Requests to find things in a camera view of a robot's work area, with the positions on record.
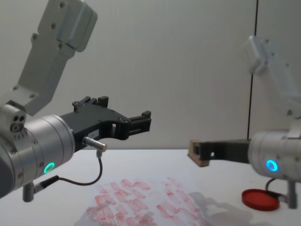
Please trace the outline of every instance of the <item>cable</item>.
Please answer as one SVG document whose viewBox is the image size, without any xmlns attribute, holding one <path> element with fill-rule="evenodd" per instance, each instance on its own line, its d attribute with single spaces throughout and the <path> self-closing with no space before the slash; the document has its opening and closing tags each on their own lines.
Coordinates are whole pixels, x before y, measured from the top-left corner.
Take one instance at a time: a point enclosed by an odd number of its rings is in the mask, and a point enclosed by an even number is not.
<svg viewBox="0 0 301 226">
<path fill-rule="evenodd" d="M 74 184 L 74 185 L 79 185 L 79 186 L 89 186 L 89 185 L 93 185 L 95 184 L 97 181 L 99 181 L 100 177 L 102 176 L 103 174 L 103 163 L 102 163 L 102 160 L 99 158 L 98 159 L 99 161 L 99 175 L 98 177 L 90 182 L 90 183 L 80 183 L 80 182 L 76 182 L 76 181 L 73 181 L 73 180 L 69 180 L 69 179 L 66 179 L 66 178 L 59 178 L 59 180 L 62 180 L 62 181 L 66 181 L 68 183 L 71 183 L 71 184 Z"/>
<path fill-rule="evenodd" d="M 266 191 L 269 190 L 269 185 L 270 185 L 270 183 L 272 183 L 274 180 L 276 180 L 276 179 L 275 179 L 275 178 L 272 178 L 272 179 L 270 179 L 270 180 L 266 183 L 266 185 L 265 185 L 265 190 L 266 190 Z"/>
</svg>

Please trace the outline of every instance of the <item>gray wall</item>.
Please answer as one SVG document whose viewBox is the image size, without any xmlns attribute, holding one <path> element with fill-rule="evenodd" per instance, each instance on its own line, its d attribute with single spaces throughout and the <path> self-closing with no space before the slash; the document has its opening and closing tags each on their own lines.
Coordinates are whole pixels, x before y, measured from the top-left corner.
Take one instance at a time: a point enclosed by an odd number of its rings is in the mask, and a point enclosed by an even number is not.
<svg viewBox="0 0 301 226">
<path fill-rule="evenodd" d="M 152 111 L 151 132 L 110 148 L 186 148 L 189 140 L 245 138 L 250 76 L 240 48 L 253 34 L 254 0 L 87 0 L 98 22 L 38 115 L 109 96 L 126 116 Z M 0 95 L 22 71 L 47 0 L 3 0 Z"/>
<path fill-rule="evenodd" d="M 258 35 L 271 39 L 291 65 L 301 88 L 301 1 L 260 0 Z M 263 93 L 264 87 L 254 77 L 250 134 L 262 129 L 285 129 L 291 118 L 275 111 Z"/>
</svg>

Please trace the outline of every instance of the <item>red circular object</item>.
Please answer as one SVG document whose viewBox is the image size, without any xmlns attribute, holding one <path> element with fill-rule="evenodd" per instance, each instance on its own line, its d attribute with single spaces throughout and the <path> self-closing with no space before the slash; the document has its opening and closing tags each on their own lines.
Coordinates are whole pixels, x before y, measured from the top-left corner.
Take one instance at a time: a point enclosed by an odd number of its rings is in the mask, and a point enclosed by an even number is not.
<svg viewBox="0 0 301 226">
<path fill-rule="evenodd" d="M 273 211 L 279 208 L 279 201 L 268 196 L 266 191 L 260 189 L 245 190 L 241 195 L 244 205 L 261 211 Z"/>
</svg>

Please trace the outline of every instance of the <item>white table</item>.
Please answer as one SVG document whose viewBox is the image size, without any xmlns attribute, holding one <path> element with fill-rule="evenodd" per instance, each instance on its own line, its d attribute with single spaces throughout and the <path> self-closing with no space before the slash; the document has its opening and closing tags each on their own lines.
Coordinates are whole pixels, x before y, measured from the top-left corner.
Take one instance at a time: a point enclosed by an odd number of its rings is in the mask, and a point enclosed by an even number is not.
<svg viewBox="0 0 301 226">
<path fill-rule="evenodd" d="M 196 192 L 212 197 L 228 212 L 216 217 L 217 222 L 232 226 L 299 226 L 301 207 L 289 210 L 285 204 L 273 212 L 261 212 L 241 202 L 241 192 L 264 188 L 268 178 L 257 175 L 250 165 L 228 161 L 211 161 L 199 168 L 187 150 L 108 150 L 103 155 L 103 178 L 135 175 L 186 174 L 196 182 Z M 95 179 L 99 171 L 94 150 L 83 150 L 70 162 L 42 177 L 59 175 L 76 181 Z M 286 183 L 275 181 L 271 190 L 286 193 Z M 3 226 L 72 226 L 87 208 L 90 189 L 57 182 L 39 194 L 31 203 L 22 201 L 22 189 L 0 200 L 0 225 Z M 301 196 L 301 186 L 297 191 Z"/>
</svg>

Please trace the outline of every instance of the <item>paper sheet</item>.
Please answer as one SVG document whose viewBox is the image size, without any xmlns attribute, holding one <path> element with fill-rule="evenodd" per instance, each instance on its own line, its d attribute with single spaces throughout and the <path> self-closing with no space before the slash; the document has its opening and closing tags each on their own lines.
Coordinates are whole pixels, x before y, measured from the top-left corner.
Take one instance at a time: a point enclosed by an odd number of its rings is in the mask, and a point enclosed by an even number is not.
<svg viewBox="0 0 301 226">
<path fill-rule="evenodd" d="M 185 178 L 115 178 L 91 190 L 91 205 L 75 226 L 210 226 Z"/>
</svg>

